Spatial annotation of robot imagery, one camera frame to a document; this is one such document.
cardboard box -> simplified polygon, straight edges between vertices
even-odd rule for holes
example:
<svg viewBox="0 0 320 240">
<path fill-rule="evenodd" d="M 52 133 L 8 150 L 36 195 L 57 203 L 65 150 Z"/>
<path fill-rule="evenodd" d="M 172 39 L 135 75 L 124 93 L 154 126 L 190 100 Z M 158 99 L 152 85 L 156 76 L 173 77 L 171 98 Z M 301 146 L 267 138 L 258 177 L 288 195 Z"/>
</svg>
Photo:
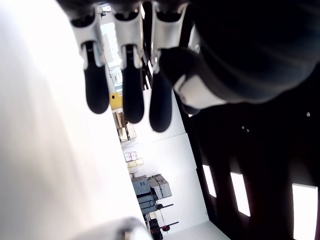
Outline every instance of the cardboard box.
<svg viewBox="0 0 320 240">
<path fill-rule="evenodd" d="M 135 160 L 135 163 L 138 166 L 138 165 L 144 164 L 145 162 L 144 162 L 143 158 L 139 158 L 138 160 Z"/>
<path fill-rule="evenodd" d="M 136 167 L 136 166 L 137 166 L 136 161 L 128 161 L 126 164 L 128 164 L 128 167 L 129 167 L 129 168 L 133 168 L 133 167 Z"/>
</svg>

ceiling light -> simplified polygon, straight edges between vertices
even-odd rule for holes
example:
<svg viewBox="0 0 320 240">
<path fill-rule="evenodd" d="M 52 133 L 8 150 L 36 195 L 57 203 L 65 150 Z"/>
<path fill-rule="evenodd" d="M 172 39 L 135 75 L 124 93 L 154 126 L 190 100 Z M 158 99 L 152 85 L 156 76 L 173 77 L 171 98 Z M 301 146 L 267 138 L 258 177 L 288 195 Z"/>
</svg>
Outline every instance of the ceiling light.
<svg viewBox="0 0 320 240">
<path fill-rule="evenodd" d="M 240 173 L 231 172 L 231 179 L 239 212 L 250 217 L 248 197 L 245 187 L 244 176 Z"/>
<path fill-rule="evenodd" d="M 110 13 L 111 12 L 111 7 L 110 6 L 103 6 L 102 11 Z"/>
<path fill-rule="evenodd" d="M 209 189 L 209 193 L 210 193 L 211 196 L 216 198 L 217 194 L 216 194 L 216 189 L 215 189 L 215 186 L 214 186 L 214 181 L 212 180 L 210 167 L 207 166 L 207 165 L 202 165 L 202 167 L 203 167 L 203 171 L 204 171 L 204 177 L 205 177 L 205 180 L 206 180 L 206 185 L 208 186 L 208 189 Z"/>
<path fill-rule="evenodd" d="M 144 7 L 141 5 L 140 9 L 141 9 L 140 11 L 141 11 L 142 18 L 145 19 L 146 13 L 145 13 Z"/>
<path fill-rule="evenodd" d="M 148 61 L 148 67 L 149 67 L 149 71 L 150 71 L 151 75 L 153 75 L 154 71 L 152 70 L 152 66 L 151 66 L 150 61 Z"/>
<path fill-rule="evenodd" d="M 151 89 L 150 83 L 149 83 L 149 78 L 147 75 L 145 75 L 145 81 L 146 81 L 146 84 L 148 85 L 148 89 Z"/>
<path fill-rule="evenodd" d="M 315 240 L 318 212 L 318 188 L 292 184 L 293 193 L 293 238 Z"/>
</svg>

window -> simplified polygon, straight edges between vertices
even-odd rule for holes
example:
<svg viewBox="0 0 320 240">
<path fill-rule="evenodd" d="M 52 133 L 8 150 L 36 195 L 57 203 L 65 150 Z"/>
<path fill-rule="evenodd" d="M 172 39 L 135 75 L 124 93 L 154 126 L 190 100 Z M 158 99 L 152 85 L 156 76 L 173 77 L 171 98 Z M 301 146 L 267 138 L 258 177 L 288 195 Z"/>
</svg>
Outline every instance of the window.
<svg viewBox="0 0 320 240">
<path fill-rule="evenodd" d="M 318 188 L 292 184 L 293 193 L 293 238 L 315 240 L 318 212 Z"/>
<path fill-rule="evenodd" d="M 210 167 L 207 166 L 207 165 L 202 165 L 202 167 L 203 167 L 203 171 L 204 171 L 204 177 L 205 177 L 205 180 L 206 180 L 206 185 L 208 186 L 208 189 L 209 189 L 209 193 L 210 193 L 211 196 L 216 198 L 217 194 L 216 194 L 216 189 L 215 189 L 215 186 L 214 186 L 214 181 L 212 180 Z"/>
<path fill-rule="evenodd" d="M 240 173 L 231 172 L 231 179 L 239 212 L 250 217 L 248 197 L 245 187 L 244 176 Z"/>
</svg>

dark sleeve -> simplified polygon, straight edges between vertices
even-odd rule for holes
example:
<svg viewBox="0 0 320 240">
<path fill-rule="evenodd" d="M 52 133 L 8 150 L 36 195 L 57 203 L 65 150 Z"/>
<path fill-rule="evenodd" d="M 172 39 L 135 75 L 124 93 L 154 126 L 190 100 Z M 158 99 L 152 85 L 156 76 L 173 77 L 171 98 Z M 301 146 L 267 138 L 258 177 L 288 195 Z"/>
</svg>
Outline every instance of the dark sleeve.
<svg viewBox="0 0 320 240">
<path fill-rule="evenodd" d="M 227 101 L 268 101 L 307 79 L 320 60 L 319 0 L 195 0 L 192 7 L 201 52 Z"/>
</svg>

robotic hand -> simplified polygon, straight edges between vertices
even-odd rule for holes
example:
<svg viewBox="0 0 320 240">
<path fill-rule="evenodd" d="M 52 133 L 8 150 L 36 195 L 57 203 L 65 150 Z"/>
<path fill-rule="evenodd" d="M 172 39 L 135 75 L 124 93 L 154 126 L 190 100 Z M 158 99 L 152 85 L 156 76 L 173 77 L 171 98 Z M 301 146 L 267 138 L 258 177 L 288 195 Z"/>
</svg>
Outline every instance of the robotic hand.
<svg viewBox="0 0 320 240">
<path fill-rule="evenodd" d="M 57 0 L 70 19 L 84 59 L 89 108 L 101 114 L 109 93 L 96 4 Z M 123 111 L 138 123 L 142 93 L 140 0 L 108 0 L 122 59 Z M 179 47 L 186 8 L 194 27 Z M 156 132 L 171 122 L 172 88 L 186 113 L 225 103 L 264 103 L 303 82 L 320 60 L 319 1 L 153 0 L 149 119 Z"/>
</svg>

